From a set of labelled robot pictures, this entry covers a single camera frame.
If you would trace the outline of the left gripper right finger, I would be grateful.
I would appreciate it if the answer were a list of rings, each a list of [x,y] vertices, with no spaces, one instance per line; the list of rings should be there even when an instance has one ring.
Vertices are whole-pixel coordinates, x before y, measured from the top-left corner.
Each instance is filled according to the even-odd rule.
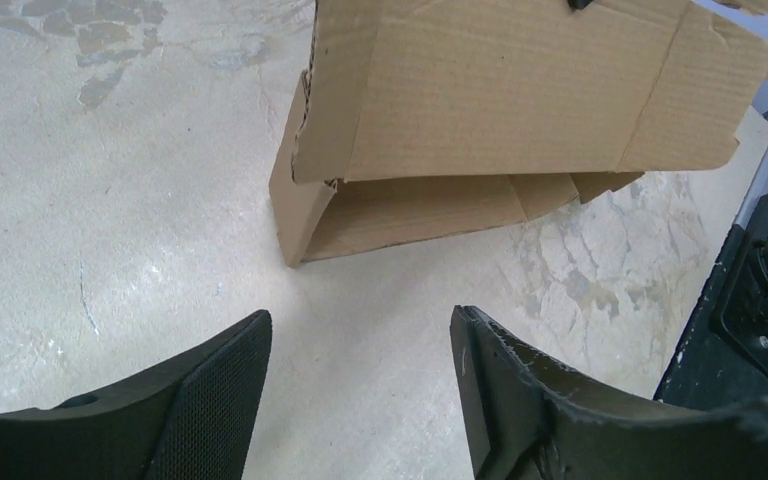
[[[450,337],[478,479],[768,479],[768,397],[709,411],[645,399],[458,306]]]

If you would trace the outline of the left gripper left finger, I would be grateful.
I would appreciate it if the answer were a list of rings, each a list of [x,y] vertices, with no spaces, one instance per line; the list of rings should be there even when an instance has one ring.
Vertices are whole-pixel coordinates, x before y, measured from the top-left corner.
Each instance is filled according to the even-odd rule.
[[[0,479],[241,478],[272,333],[258,310],[118,382],[0,414]]]

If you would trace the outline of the brown cardboard box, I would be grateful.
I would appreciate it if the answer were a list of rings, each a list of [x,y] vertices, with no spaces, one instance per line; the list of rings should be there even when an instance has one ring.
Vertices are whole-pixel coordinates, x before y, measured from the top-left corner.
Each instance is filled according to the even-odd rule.
[[[712,170],[768,42],[693,1],[319,1],[269,193],[284,262]]]

